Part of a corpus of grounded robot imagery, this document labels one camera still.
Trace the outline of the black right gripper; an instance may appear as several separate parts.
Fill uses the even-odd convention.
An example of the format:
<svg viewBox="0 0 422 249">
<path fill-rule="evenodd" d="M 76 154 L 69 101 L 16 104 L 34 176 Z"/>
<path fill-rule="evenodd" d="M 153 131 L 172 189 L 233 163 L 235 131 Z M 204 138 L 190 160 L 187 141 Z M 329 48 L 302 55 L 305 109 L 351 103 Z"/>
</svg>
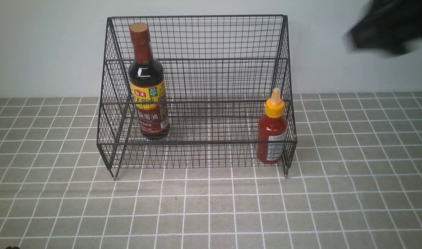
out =
<svg viewBox="0 0 422 249">
<path fill-rule="evenodd" d="M 422 0 L 371 0 L 362 18 L 346 33 L 351 51 L 379 50 L 389 56 L 412 52 L 422 40 Z"/>
</svg>

